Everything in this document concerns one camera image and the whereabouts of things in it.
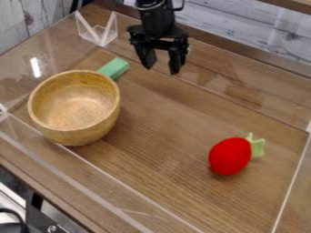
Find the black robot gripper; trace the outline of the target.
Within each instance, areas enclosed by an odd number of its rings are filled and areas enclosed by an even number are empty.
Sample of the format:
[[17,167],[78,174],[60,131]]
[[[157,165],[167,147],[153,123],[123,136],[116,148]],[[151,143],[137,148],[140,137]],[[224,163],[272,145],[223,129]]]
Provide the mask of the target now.
[[169,52],[169,73],[180,72],[188,54],[188,33],[176,26],[175,13],[184,9],[173,0],[136,0],[141,23],[129,25],[129,42],[141,64],[151,69],[156,63],[156,49]]

